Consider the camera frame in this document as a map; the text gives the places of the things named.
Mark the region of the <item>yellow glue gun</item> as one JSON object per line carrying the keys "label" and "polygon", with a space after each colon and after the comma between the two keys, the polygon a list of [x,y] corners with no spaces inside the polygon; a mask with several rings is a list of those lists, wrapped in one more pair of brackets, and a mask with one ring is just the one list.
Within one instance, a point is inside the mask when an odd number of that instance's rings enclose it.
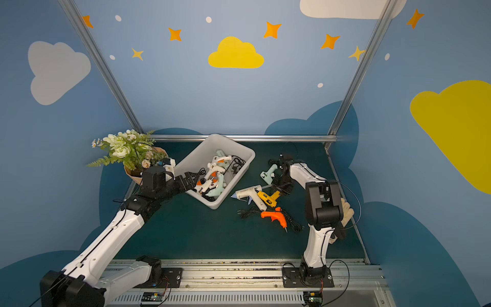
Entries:
{"label": "yellow glue gun", "polygon": [[266,205],[275,208],[277,206],[277,199],[281,196],[281,192],[276,191],[272,195],[268,195],[263,191],[259,191],[258,196]]}

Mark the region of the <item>white glue gun red switch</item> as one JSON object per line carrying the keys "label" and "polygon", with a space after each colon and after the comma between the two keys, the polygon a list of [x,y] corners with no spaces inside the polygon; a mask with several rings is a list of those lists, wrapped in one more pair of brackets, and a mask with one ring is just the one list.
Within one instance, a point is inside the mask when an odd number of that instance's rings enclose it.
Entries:
{"label": "white glue gun red switch", "polygon": [[209,190],[216,188],[218,180],[215,177],[211,179],[202,178],[198,180],[197,185],[193,189],[198,194],[207,193]]}

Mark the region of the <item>small mint glue gun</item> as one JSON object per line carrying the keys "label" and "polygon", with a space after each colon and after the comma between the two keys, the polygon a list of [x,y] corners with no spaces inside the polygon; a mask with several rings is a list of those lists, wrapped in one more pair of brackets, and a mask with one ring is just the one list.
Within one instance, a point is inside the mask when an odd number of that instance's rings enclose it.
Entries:
{"label": "small mint glue gun", "polygon": [[219,197],[223,191],[225,190],[225,187],[226,187],[226,182],[225,182],[225,177],[222,173],[220,173],[218,175],[218,182],[217,182],[217,185],[215,188],[211,189],[208,193],[207,193],[207,196],[208,197]]}

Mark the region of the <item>large white Greeler glue gun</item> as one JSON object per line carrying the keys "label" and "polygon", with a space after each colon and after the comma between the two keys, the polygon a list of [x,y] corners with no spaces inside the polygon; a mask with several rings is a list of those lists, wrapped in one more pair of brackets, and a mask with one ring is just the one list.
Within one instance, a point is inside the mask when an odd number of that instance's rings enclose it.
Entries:
{"label": "large white Greeler glue gun", "polygon": [[242,200],[245,197],[248,197],[248,203],[254,202],[255,205],[259,208],[260,211],[264,212],[267,210],[267,205],[263,202],[263,200],[259,197],[258,193],[262,192],[263,186],[255,185],[250,188],[245,188],[238,190],[232,194],[232,198],[237,200]]}

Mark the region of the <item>small white orange-trigger glue gun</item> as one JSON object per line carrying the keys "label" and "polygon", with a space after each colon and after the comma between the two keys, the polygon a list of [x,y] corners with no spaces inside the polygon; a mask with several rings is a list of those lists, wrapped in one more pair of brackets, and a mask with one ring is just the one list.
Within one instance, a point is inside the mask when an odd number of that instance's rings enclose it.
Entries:
{"label": "small white orange-trigger glue gun", "polygon": [[222,166],[216,165],[216,163],[208,163],[207,164],[208,171],[205,175],[205,179],[209,180],[211,177],[213,177],[213,173],[218,172],[218,173],[225,173],[225,169]]}

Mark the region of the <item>white glue gun orange trigger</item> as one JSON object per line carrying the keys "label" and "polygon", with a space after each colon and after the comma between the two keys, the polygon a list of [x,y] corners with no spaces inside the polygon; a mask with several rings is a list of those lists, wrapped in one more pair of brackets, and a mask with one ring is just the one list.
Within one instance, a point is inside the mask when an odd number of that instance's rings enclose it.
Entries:
{"label": "white glue gun orange trigger", "polygon": [[227,168],[232,161],[232,156],[214,156],[211,161],[211,165]]}

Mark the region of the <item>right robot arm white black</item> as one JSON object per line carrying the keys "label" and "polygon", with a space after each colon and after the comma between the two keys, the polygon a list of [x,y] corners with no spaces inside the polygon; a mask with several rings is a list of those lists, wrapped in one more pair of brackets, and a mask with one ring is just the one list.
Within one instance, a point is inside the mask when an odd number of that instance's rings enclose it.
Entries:
{"label": "right robot arm white black", "polygon": [[281,171],[272,182],[272,190],[281,196],[291,193],[295,183],[305,190],[305,216],[309,226],[308,245],[299,268],[304,285],[320,283],[327,274],[326,255],[329,239],[344,218],[339,184],[317,175],[308,165],[280,155],[276,165]]}

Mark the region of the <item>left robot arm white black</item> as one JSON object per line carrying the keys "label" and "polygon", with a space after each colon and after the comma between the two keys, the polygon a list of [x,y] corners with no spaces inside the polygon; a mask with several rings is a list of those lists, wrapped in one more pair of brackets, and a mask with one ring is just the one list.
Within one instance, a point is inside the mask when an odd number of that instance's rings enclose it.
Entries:
{"label": "left robot arm white black", "polygon": [[61,271],[40,281],[42,306],[107,306],[136,287],[156,287],[166,280],[161,261],[139,257],[129,267],[103,278],[115,255],[161,208],[163,202],[195,188],[199,174],[176,176],[171,165],[152,166],[142,175],[139,193],[127,198],[106,229]]}

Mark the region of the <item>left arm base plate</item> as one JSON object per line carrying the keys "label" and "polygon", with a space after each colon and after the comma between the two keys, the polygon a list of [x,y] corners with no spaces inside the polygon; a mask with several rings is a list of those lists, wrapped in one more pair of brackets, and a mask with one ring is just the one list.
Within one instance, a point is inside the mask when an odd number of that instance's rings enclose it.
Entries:
{"label": "left arm base plate", "polygon": [[139,288],[179,288],[182,281],[182,268],[160,268],[150,273],[149,279]]}

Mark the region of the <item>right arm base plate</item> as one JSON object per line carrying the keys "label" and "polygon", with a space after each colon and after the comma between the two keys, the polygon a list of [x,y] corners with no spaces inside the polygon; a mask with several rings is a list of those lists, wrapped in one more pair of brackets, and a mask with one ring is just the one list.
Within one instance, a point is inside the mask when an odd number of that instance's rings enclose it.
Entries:
{"label": "right arm base plate", "polygon": [[285,288],[333,288],[334,280],[327,266],[307,268],[304,266],[286,266],[282,269],[283,286]]}

